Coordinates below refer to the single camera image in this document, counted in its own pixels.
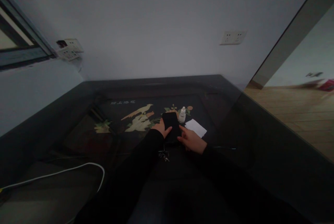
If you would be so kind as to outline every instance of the black sleeve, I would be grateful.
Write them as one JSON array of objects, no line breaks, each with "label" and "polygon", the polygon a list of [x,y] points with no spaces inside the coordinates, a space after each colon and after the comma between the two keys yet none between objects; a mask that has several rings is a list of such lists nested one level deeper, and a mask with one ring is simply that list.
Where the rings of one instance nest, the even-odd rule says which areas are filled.
[{"label": "black sleeve", "polygon": [[163,142],[162,134],[151,129],[97,195],[80,210],[75,223],[126,223]]},{"label": "black sleeve", "polygon": [[250,174],[207,146],[201,157],[203,172],[221,191],[228,205],[246,222],[311,223],[291,205],[271,195]]}]

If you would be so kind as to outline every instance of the hand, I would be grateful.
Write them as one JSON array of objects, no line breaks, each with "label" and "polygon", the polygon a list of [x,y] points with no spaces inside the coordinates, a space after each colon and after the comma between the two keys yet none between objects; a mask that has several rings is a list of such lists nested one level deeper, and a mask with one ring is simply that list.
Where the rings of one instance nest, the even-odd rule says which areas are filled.
[{"label": "hand", "polygon": [[180,129],[183,131],[182,137],[178,137],[177,139],[185,146],[186,150],[190,149],[195,153],[202,154],[208,144],[194,131],[183,126],[180,126]]},{"label": "hand", "polygon": [[164,123],[164,120],[161,118],[160,119],[160,123],[159,124],[155,124],[152,127],[152,129],[158,130],[163,135],[164,139],[166,139],[167,135],[172,130],[172,127],[170,126],[169,128],[167,128],[167,130],[165,130],[165,123]]}]

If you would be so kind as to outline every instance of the white cable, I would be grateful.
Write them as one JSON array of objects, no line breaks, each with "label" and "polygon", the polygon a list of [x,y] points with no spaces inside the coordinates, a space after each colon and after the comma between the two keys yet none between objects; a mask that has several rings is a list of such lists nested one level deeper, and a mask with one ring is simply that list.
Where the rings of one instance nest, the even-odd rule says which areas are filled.
[{"label": "white cable", "polygon": [[[60,173],[63,173],[63,172],[71,171],[71,170],[74,170],[74,169],[77,169],[77,168],[80,168],[80,167],[83,167],[83,166],[86,166],[86,165],[95,165],[95,166],[98,166],[99,168],[102,169],[102,172],[103,172],[102,180],[101,180],[100,186],[98,187],[98,190],[96,191],[96,192],[98,192],[100,190],[101,186],[102,186],[105,171],[104,171],[104,168],[100,164],[93,163],[93,162],[88,162],[88,163],[85,163],[85,164],[80,165],[78,167],[69,168],[69,169],[66,169],[66,170],[63,170],[63,171],[60,171],[60,172],[52,173],[52,174],[49,174],[49,175],[43,175],[43,176],[40,176],[40,177],[37,177],[37,178],[34,178],[34,179],[30,179],[30,180],[26,180],[26,181],[23,181],[23,182],[20,182],[20,183],[16,183],[16,184],[12,184],[12,185],[9,185],[9,186],[5,186],[3,188],[0,188],[0,193],[2,192],[3,189],[6,189],[6,188],[10,188],[10,187],[13,187],[13,186],[18,186],[18,185],[21,185],[21,184],[24,184],[24,183],[27,183],[27,182],[31,182],[31,181],[35,181],[35,180],[38,180],[38,179],[42,179],[42,178],[50,177],[50,176],[53,176],[53,175],[57,175],[57,174],[60,174]],[[74,219],[75,219],[75,217],[73,217],[72,219],[70,219],[65,224],[69,224]]]}]

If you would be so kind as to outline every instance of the painted bird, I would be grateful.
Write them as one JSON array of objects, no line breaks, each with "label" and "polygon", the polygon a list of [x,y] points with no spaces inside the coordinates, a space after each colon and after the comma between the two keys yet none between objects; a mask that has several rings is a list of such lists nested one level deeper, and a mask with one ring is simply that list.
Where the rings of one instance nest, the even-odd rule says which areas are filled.
[{"label": "painted bird", "polygon": [[152,106],[153,104],[147,104],[145,107],[142,107],[142,108],[139,108],[137,110],[135,110],[134,112],[130,113],[128,116],[125,116],[123,119],[121,120],[124,120],[126,118],[131,118],[133,116],[135,116],[136,114],[138,113],[141,113],[143,114],[144,112],[146,112],[147,110],[149,110],[149,108]]}]

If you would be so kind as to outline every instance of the smartphone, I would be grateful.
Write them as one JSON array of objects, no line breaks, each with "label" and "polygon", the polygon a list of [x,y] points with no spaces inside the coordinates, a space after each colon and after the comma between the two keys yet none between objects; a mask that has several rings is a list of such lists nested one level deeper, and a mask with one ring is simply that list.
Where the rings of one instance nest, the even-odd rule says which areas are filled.
[{"label": "smartphone", "polygon": [[178,126],[176,113],[175,112],[163,113],[162,119],[164,120],[165,130],[170,126],[173,127],[171,132],[167,135],[165,142],[166,143],[179,142],[177,140],[177,137],[181,136],[181,130],[180,127]]}]

